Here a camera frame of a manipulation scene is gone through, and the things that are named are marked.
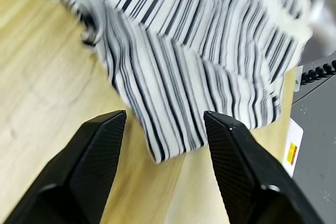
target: black and white striped fabric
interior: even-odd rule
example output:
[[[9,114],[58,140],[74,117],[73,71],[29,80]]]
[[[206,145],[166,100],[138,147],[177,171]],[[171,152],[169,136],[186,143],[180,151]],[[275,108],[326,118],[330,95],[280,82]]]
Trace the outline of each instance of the black and white striped fabric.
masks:
[[[310,37],[308,0],[62,0],[136,113],[156,163],[207,144],[203,112],[248,128],[281,113]]]

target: light wood surface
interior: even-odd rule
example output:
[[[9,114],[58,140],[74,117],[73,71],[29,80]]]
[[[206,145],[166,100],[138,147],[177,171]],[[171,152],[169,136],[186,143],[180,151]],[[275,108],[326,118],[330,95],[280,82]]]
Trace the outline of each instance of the light wood surface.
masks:
[[[79,126],[125,109],[80,41],[75,17],[51,0],[0,0],[0,222]],[[280,119],[254,131],[282,158],[295,72]],[[208,147],[152,163],[129,109],[117,175],[102,223],[228,223]]]

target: white fabric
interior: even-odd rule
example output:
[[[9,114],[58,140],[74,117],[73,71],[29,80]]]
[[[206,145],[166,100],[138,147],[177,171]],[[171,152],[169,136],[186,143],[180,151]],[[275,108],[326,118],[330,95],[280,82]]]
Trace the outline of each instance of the white fabric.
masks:
[[[156,163],[207,144],[206,110],[248,128],[276,120],[283,76],[311,35],[308,0],[62,1],[87,25],[84,41]]]

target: black cable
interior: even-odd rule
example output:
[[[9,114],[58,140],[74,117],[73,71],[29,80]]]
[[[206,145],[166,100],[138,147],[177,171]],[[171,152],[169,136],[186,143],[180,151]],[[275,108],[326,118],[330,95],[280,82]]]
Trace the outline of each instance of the black cable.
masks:
[[[324,64],[323,67],[317,67],[315,70],[311,69],[308,72],[302,73],[301,85],[307,85],[334,75],[336,75],[336,60],[333,60],[331,64]]]

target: gray surface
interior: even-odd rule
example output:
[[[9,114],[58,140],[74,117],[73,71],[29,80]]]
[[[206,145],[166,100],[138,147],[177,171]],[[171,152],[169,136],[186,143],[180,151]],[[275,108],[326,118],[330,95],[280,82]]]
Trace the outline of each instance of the gray surface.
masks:
[[[313,87],[308,85],[301,93]],[[299,100],[292,107],[291,117],[303,128],[294,180],[325,223],[335,224],[336,76]]]

